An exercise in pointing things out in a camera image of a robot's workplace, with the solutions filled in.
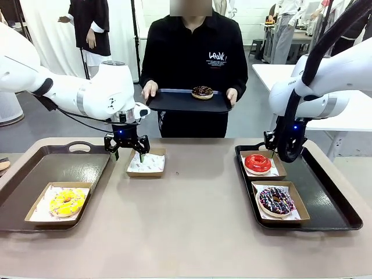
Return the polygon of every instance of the yellow icing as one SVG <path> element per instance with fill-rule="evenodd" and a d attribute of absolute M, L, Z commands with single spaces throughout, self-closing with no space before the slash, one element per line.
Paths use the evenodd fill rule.
<path fill-rule="evenodd" d="M 54 216 L 69 217 L 76 214 L 85 201 L 85 194 L 80 189 L 68 189 L 57 194 L 50 203 Z"/>

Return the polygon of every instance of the tray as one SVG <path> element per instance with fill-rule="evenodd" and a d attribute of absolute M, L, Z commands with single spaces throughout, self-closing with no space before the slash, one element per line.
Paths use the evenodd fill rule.
<path fill-rule="evenodd" d="M 283 163 L 287 176 L 285 181 L 292 181 L 310 215 L 310 220 L 303 224 L 263 223 L 255 202 L 253 186 L 246 175 L 241 151 L 259 150 L 264 145 L 239 145 L 235 147 L 237 161 L 241 168 L 249 198 L 257 222 L 264 228 L 293 231 L 350 231 L 363 227 L 363 221 L 354 208 L 343 196 L 328 174 L 321 168 L 307 148 L 291 164 Z"/>
<path fill-rule="evenodd" d="M 227 113 L 232 107 L 226 94 L 213 91 L 210 100 L 198 100 L 191 95 L 192 90 L 160 89 L 146 105 L 157 112 L 205 112 Z"/>
<path fill-rule="evenodd" d="M 71 151 L 70 148 L 75 145 L 86 145 L 90 150 Z M 60 231 L 73 228 L 81 220 L 109 159 L 110 153 L 103 146 L 87 142 L 43 146 L 0 190 L 0 231 Z M 50 182 L 93 183 L 74 224 L 35 226 L 24 221 L 27 212 Z"/>

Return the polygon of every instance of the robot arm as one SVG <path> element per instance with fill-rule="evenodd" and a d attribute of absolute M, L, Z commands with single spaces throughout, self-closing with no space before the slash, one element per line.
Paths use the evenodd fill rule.
<path fill-rule="evenodd" d="M 348 100 L 330 100 L 329 93 L 372 89 L 372 39 L 332 58 L 324 58 L 328 48 L 351 23 L 369 11 L 370 5 L 372 0 L 357 0 L 322 36 L 308 58 L 299 61 L 293 76 L 271 90 L 269 104 L 278 120 L 274 131 L 264 133 L 265 145 L 267 149 L 277 149 L 283 161 L 291 163 L 299 156 L 307 140 L 305 130 L 309 121 L 336 116 L 345 109 Z"/>
<path fill-rule="evenodd" d="M 129 67 L 121 62 L 104 62 L 92 80 L 60 76 L 40 66 L 31 42 L 0 23 L 0 92 L 28 91 L 48 110 L 95 120 L 111 119 L 113 132 L 105 137 L 107 151 L 133 148 L 149 152 L 147 136 L 137 135 L 137 125 L 150 109 L 134 102 Z"/>

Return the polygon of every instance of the white cylindrical base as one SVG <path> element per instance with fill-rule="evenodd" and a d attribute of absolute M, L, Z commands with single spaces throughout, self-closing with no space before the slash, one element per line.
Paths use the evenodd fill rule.
<path fill-rule="evenodd" d="M 16 94 L 0 92 L 0 126 L 13 124 L 21 120 L 23 116 Z"/>

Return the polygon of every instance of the black stool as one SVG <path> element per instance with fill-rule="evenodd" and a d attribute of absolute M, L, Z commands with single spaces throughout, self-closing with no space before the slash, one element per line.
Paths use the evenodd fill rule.
<path fill-rule="evenodd" d="M 250 57 L 250 55 L 252 53 L 254 53 L 255 54 L 255 58 L 256 59 L 259 59 L 259 55 L 260 55 L 260 50 L 261 50 L 262 43 L 263 43 L 263 40 L 262 39 L 255 39 L 255 40 L 253 40 L 253 43 L 252 43 L 252 46 L 251 46 L 251 50 L 249 51 L 248 58 Z"/>

